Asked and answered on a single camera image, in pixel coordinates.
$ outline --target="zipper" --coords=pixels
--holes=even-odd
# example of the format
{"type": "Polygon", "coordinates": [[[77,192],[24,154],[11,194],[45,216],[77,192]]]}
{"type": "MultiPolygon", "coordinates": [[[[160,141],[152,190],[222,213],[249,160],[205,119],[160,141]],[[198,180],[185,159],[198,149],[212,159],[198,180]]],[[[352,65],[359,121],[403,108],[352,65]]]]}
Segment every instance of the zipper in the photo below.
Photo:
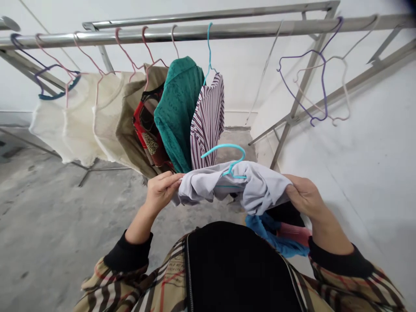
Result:
{"type": "Polygon", "coordinates": [[[191,283],[191,264],[189,262],[189,246],[188,246],[188,237],[186,237],[186,262],[188,263],[188,284],[189,284],[189,308],[190,312],[194,311],[194,300],[192,297],[192,283],[191,283]]]}
{"type": "Polygon", "coordinates": [[[303,300],[301,300],[299,298],[299,294],[298,294],[298,289],[295,287],[295,281],[293,280],[293,276],[292,276],[292,270],[289,268],[289,265],[287,264],[287,261],[285,258],[283,258],[283,261],[285,261],[287,269],[289,271],[289,275],[290,275],[290,280],[292,281],[292,285],[293,285],[293,290],[295,291],[296,294],[296,298],[298,299],[298,303],[300,306],[300,309],[302,310],[302,312],[305,312],[305,303],[303,302],[303,300]]]}

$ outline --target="purple hanger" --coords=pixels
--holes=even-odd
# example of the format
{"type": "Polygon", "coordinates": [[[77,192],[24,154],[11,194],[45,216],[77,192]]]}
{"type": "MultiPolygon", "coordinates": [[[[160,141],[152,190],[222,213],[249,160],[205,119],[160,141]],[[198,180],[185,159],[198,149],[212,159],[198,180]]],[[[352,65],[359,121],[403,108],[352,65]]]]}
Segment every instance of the purple hanger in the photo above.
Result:
{"type": "Polygon", "coordinates": [[[308,52],[306,52],[302,55],[299,55],[299,56],[283,56],[279,60],[279,69],[277,69],[277,71],[280,73],[280,76],[282,77],[283,83],[285,84],[287,90],[289,90],[289,93],[293,96],[293,98],[296,100],[296,102],[298,102],[298,104],[303,108],[303,110],[311,117],[310,124],[311,124],[312,127],[314,127],[314,125],[312,123],[312,121],[314,119],[317,119],[319,121],[324,121],[328,117],[328,99],[326,97],[325,83],[324,83],[324,73],[325,73],[326,60],[325,60],[324,56],[322,55],[322,52],[325,50],[325,48],[328,46],[328,44],[331,42],[331,40],[335,37],[335,35],[339,32],[339,30],[341,29],[342,24],[344,23],[344,18],[343,17],[340,16],[340,17],[338,17],[338,19],[339,19],[339,23],[338,23],[337,30],[332,35],[332,37],[328,40],[328,42],[325,44],[325,46],[322,48],[322,50],[320,52],[318,52],[316,50],[309,50],[308,52]],[[287,83],[285,81],[285,78],[283,77],[283,74],[282,74],[282,64],[281,64],[282,59],[298,59],[298,58],[301,58],[301,57],[303,57],[306,54],[309,54],[311,52],[317,53],[322,58],[322,60],[324,61],[324,65],[322,67],[322,75],[321,75],[321,83],[322,83],[322,90],[323,90],[323,93],[324,93],[324,103],[325,103],[325,117],[323,119],[320,119],[318,117],[314,117],[308,112],[308,110],[302,105],[302,103],[300,103],[300,101],[296,98],[296,96],[290,90],[290,88],[287,85],[287,83]]]}
{"type": "MultiPolygon", "coordinates": [[[[37,83],[38,83],[38,85],[40,86],[40,89],[41,89],[41,95],[43,95],[43,93],[45,92],[45,90],[43,90],[43,86],[42,86],[42,84],[40,83],[38,76],[39,76],[39,75],[41,75],[41,74],[43,74],[44,72],[46,72],[46,71],[48,71],[48,70],[50,70],[50,69],[52,69],[52,68],[56,67],[56,66],[58,66],[58,67],[60,67],[60,68],[62,68],[62,66],[61,66],[61,65],[59,65],[59,64],[54,64],[54,65],[49,66],[49,67],[45,66],[45,65],[44,65],[43,63],[41,63],[38,59],[36,59],[34,56],[31,56],[29,53],[27,53],[25,50],[23,50],[23,49],[22,49],[23,45],[22,45],[19,41],[17,41],[17,37],[20,37],[20,36],[21,36],[21,35],[20,35],[20,34],[18,34],[18,33],[12,33],[12,34],[10,35],[10,40],[11,40],[12,44],[13,44],[13,45],[14,45],[17,49],[19,49],[21,52],[23,52],[23,53],[24,53],[24,54],[26,54],[28,57],[30,57],[31,59],[33,59],[34,61],[38,62],[41,66],[43,66],[43,67],[44,67],[44,69],[42,69],[41,71],[37,72],[37,73],[34,75],[34,78],[36,79],[36,82],[37,82],[37,83]]],[[[73,73],[79,74],[79,72],[78,72],[78,71],[70,71],[70,72],[73,72],[73,73]]]]}
{"type": "MultiPolygon", "coordinates": [[[[39,78],[38,78],[38,76],[39,75],[41,75],[41,74],[43,74],[44,72],[47,72],[48,70],[51,70],[52,68],[54,68],[54,67],[56,67],[56,66],[58,66],[58,67],[61,67],[59,64],[54,64],[54,65],[52,65],[52,66],[49,66],[49,67],[45,67],[44,69],[42,69],[41,71],[39,71],[39,72],[37,72],[35,75],[34,75],[34,77],[35,77],[35,79],[36,79],[36,82],[38,83],[38,85],[40,86],[40,88],[41,88],[41,95],[43,95],[43,92],[44,92],[44,90],[43,90],[43,86],[42,86],[42,84],[40,83],[40,81],[39,81],[39,78]]],[[[80,74],[80,72],[79,71],[70,71],[70,72],[73,72],[73,73],[75,73],[75,74],[77,74],[77,75],[79,75],[80,74]]]]}

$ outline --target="green top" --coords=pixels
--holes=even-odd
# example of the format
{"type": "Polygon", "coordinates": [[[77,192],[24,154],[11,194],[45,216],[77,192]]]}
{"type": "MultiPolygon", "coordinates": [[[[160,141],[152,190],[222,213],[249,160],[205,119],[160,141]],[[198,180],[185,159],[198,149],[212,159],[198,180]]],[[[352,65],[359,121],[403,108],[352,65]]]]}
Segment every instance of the green top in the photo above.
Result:
{"type": "Polygon", "coordinates": [[[169,67],[162,98],[155,109],[155,124],[177,172],[192,170],[191,121],[195,113],[204,73],[189,57],[169,67]]]}

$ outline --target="gray shirt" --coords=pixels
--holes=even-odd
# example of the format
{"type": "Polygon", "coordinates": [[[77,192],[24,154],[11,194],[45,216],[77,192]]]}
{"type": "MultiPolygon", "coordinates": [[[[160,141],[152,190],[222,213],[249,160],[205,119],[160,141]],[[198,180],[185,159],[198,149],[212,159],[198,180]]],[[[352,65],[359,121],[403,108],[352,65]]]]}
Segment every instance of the gray shirt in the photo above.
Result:
{"type": "Polygon", "coordinates": [[[174,204],[195,205],[206,199],[213,202],[214,197],[223,200],[230,193],[237,193],[237,200],[249,215],[262,215],[267,209],[289,201],[285,188],[291,184],[289,179],[256,162],[241,161],[236,164],[233,177],[227,172],[234,161],[188,172],[179,187],[174,204]]]}

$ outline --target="black sleeve cuff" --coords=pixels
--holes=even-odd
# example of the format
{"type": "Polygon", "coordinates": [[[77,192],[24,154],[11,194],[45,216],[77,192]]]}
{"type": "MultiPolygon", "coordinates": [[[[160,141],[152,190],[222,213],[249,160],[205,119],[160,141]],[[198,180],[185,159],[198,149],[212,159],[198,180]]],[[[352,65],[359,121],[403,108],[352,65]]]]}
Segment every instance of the black sleeve cuff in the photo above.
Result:
{"type": "Polygon", "coordinates": [[[374,272],[374,266],[365,259],[353,244],[354,251],[349,255],[336,255],[323,250],[309,237],[309,256],[322,268],[338,275],[367,278],[374,272]]]}
{"type": "Polygon", "coordinates": [[[104,257],[107,267],[118,272],[131,272],[140,269],[149,263],[150,243],[153,233],[149,239],[140,245],[130,244],[125,238],[126,231],[114,246],[114,248],[104,257]]]}

